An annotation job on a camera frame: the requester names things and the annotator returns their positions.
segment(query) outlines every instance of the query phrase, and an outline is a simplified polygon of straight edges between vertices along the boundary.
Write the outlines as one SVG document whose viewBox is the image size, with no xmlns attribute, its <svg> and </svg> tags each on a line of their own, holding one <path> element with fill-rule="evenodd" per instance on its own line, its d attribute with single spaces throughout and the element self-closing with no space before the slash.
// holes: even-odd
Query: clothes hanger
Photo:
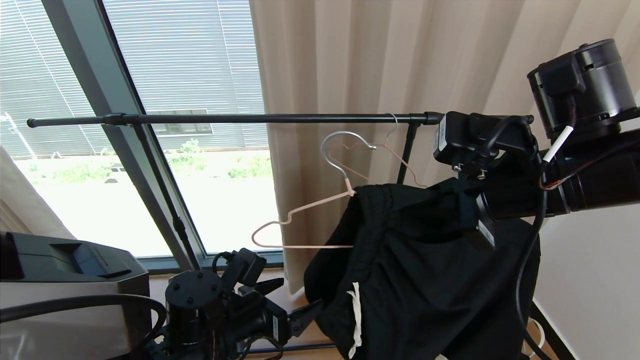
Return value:
<svg viewBox="0 0 640 360">
<path fill-rule="evenodd" d="M 391 115 L 391 116 L 394 118 L 394 120 L 396 121 L 396 124 L 395 124 L 395 126 L 394 126 L 393 130 L 391 130 L 391 131 L 389 131 L 389 132 L 387 133 L 387 137 L 385 137 L 385 142 L 384 142 L 384 143 L 377 143 L 377 144 L 373 144 L 373 145 L 375 145 L 375 146 L 377 146 L 377 147 L 383 147 L 383 148 L 385 148 L 386 150 L 388 150 L 389 152 L 391 152 L 391 154 L 392 154 L 393 156 L 395 156 L 398 160 L 400 160 L 400 162 L 401 162 L 404 166 L 406 166 L 407 170 L 409 170 L 409 171 L 411 172 L 411 174 L 413 175 L 413 182 L 414 182 L 416 185 L 418 185 L 418 186 L 423 186 L 423 187 L 425 187 L 425 188 L 428 188 L 428 187 L 429 187 L 428 185 L 420 184 L 420 183 L 418 182 L 418 176 L 416 175 L 415 171 L 413 171 L 413 169 L 411 168 L 411 166 L 409 166 L 409 164 L 407 164 L 407 163 L 405 162 L 405 160 L 403 160 L 403 159 L 402 159 L 402 156 L 400 156 L 400 155 L 396 154 L 396 152 L 395 152 L 395 151 L 393 151 L 393 150 L 392 150 L 392 149 L 387 145 L 387 142 L 388 142 L 388 140 L 389 140 L 389 136 L 390 136 L 391 134 L 393 134 L 393 133 L 394 133 L 394 131 L 396 131 L 396 129 L 397 129 L 397 127 L 398 127 L 398 118 L 397 118 L 394 114 L 391 114 L 391 113 L 390 113 L 389 115 Z M 340 165 L 343 169 L 349 170 L 350 172 L 352 172 L 352 173 L 354 173 L 354 174 L 356 174 L 356 175 L 358 175 L 358 176 L 360 176 L 360 177 L 363 177 L 364 179 L 368 180 L 368 181 L 369 181 L 369 182 L 371 182 L 372 184 L 377 184 L 375 181 L 373 181 L 373 180 L 369 179 L 368 177 L 366 177 L 366 176 L 362 175 L 361 173 L 357 172 L 356 170 L 353 170 L 352 168 L 350 168 L 350 167 L 346 166 L 345 164 L 343 164 L 343 163 L 339 162 L 338 160 L 336 160 L 336 159 L 331 155 L 331 150 L 332 150 L 332 149 L 335 149 L 336 147 L 340 147 L 340 146 L 342 146 L 342 147 L 344 147 L 344 148 L 345 148 L 345 149 L 347 149 L 347 150 L 352 150 L 352 149 L 353 149 L 355 146 L 357 146 L 357 145 L 361 145 L 361 143 L 354 143 L 354 144 L 353 144 L 353 145 L 351 145 L 351 146 L 348 146 L 348 145 L 345 145 L 345 144 L 335 145 L 335 146 L 333 146 L 333 147 L 329 148 L 329 155 L 328 155 L 328 157 L 329 157 L 331 160 L 333 160 L 336 164 Z"/>
<path fill-rule="evenodd" d="M 320 145 L 320 153 L 322 154 L 323 159 L 329 163 L 329 165 L 335 167 L 336 169 L 340 170 L 340 172 L 342 172 L 342 175 L 344 176 L 344 182 L 347 185 L 347 191 L 343 192 L 343 193 L 339 193 L 338 195 L 334 195 L 331 197 L 328 197 L 326 199 L 323 200 L 318 200 L 315 202 L 312 202 L 311 204 L 307 204 L 304 206 L 300 206 L 299 208 L 293 209 L 291 210 L 288 214 L 287 214 L 287 220 L 286 221 L 270 221 L 262 226 L 260 226 L 256 231 L 253 232 L 253 234 L 251 235 L 251 241 L 253 241 L 254 244 L 256 244 L 257 246 L 260 247 L 267 247 L 267 248 L 272 248 L 272 249 L 349 249 L 352 248 L 352 245 L 263 245 L 257 241 L 255 241 L 255 235 L 257 233 L 259 233 L 261 230 L 263 230 L 265 227 L 269 226 L 269 225 L 273 225 L 273 224 L 280 224 L 280 225 L 287 225 L 291 223 L 291 217 L 293 214 L 298 213 L 300 211 L 303 211 L 305 209 L 309 209 L 309 208 L 313 208 L 314 206 L 318 206 L 321 204 L 326 204 L 327 202 L 331 202 L 346 196 L 354 196 L 356 191 L 354 191 L 353 187 L 351 186 L 351 181 L 349 181 L 349 177 L 347 176 L 347 173 L 336 163 L 332 162 L 331 160 L 329 160 L 329 158 L 327 157 L 326 154 L 326 149 L 325 149 L 325 145 L 327 143 L 327 141 L 337 135 L 353 135 L 355 137 L 357 137 L 362 144 L 366 145 L 369 149 L 377 149 L 377 145 L 373 145 L 370 144 L 369 142 L 367 142 L 367 140 L 364 140 L 364 138 L 362 136 L 360 136 L 358 133 L 354 133 L 352 131 L 336 131 L 334 133 L 329 134 L 329 136 L 327 136 L 326 138 L 324 138 L 324 140 L 322 141 L 322 144 Z"/>
</svg>

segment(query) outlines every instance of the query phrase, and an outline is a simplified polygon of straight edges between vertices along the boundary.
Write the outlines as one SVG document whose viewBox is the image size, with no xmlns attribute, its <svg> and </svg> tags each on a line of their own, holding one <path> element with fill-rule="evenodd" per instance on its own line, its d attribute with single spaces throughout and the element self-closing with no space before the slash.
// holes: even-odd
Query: curtain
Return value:
<svg viewBox="0 0 640 360">
<path fill-rule="evenodd" d="M 0 231 L 75 239 L 0 147 Z"/>
<path fill-rule="evenodd" d="M 628 78 L 640 86 L 640 2 L 584 1 L 251 1 L 268 113 L 479 112 L 538 116 L 526 78 L 544 61 L 581 44 L 615 38 Z M 271 124 L 269 148 L 280 218 L 343 192 L 341 174 L 321 159 L 331 132 L 383 142 L 392 125 Z M 389 139 L 402 151 L 406 126 Z M 539 120 L 541 146 L 548 145 Z M 337 136 L 332 144 L 352 144 Z M 410 165 L 419 183 L 450 177 L 432 155 L 433 127 L 422 126 Z M 384 150 L 338 148 L 335 157 L 377 183 L 395 182 L 399 162 Z M 406 184 L 414 184 L 408 173 Z M 289 245 L 321 245 L 347 199 L 296 214 L 283 226 Z M 284 252 L 292 293 L 313 250 Z"/>
</svg>

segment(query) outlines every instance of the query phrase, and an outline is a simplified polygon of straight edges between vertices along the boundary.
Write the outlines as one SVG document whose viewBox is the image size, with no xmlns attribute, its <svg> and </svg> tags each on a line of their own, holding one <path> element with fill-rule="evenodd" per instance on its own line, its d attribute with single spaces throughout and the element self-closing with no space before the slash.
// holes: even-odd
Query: silver metal hook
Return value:
<svg viewBox="0 0 640 360">
<path fill-rule="evenodd" d="M 340 170 L 340 172 L 342 172 L 342 175 L 344 175 L 345 179 L 348 179 L 349 177 L 347 176 L 347 173 L 344 171 L 344 169 L 342 169 L 340 166 L 338 166 L 338 164 L 332 162 L 331 160 L 329 160 L 329 157 L 327 157 L 325 149 L 324 149 L 324 145 L 326 144 L 327 140 L 329 140 L 330 138 L 336 136 L 336 135 L 353 135 L 355 137 L 357 137 L 358 139 L 360 139 L 360 141 L 362 141 L 368 148 L 370 149 L 377 149 L 378 147 L 370 144 L 367 140 L 364 140 L 364 138 L 362 136 L 360 136 L 360 134 L 358 133 L 354 133 L 353 131 L 336 131 L 334 133 L 329 134 L 329 136 L 327 136 L 326 138 L 324 138 L 324 140 L 322 141 L 322 144 L 320 145 L 320 153 L 322 154 L 323 159 L 329 163 L 329 165 L 335 167 L 336 169 Z"/>
<path fill-rule="evenodd" d="M 387 144 L 387 140 L 389 139 L 389 135 L 393 134 L 394 131 L 396 131 L 396 129 L 398 128 L 398 118 L 394 114 L 391 114 L 391 113 L 388 113 L 388 114 L 393 116 L 394 120 L 396 121 L 396 124 L 394 126 L 394 129 L 387 133 L 387 137 L 385 138 L 385 145 Z"/>
</svg>

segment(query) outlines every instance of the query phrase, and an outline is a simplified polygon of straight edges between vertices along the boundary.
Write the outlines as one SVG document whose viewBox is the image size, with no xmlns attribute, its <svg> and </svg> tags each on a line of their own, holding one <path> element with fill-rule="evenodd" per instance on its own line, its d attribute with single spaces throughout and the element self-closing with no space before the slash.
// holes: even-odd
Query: building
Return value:
<svg viewBox="0 0 640 360">
<path fill-rule="evenodd" d="M 0 145 L 13 158 L 112 151 L 100 125 L 31 129 L 26 119 L 94 116 L 41 0 L 0 0 Z M 149 114 L 264 113 L 248 0 L 104 0 Z M 164 150 L 268 146 L 265 124 L 154 124 Z"/>
</svg>

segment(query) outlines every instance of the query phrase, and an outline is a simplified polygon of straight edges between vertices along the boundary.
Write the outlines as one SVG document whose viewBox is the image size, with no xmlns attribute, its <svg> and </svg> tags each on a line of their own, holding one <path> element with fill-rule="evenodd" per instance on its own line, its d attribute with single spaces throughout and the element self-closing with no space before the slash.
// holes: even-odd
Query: window pane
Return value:
<svg viewBox="0 0 640 360">
<path fill-rule="evenodd" d="M 264 113 L 248 0 L 104 0 L 149 114 Z M 278 218 L 265 124 L 154 126 L 208 252 Z M 259 235 L 282 244 L 277 226 Z"/>
<path fill-rule="evenodd" d="M 93 116 L 40 0 L 0 0 L 0 140 L 78 239 L 171 255 L 99 125 L 28 128 Z"/>
</svg>

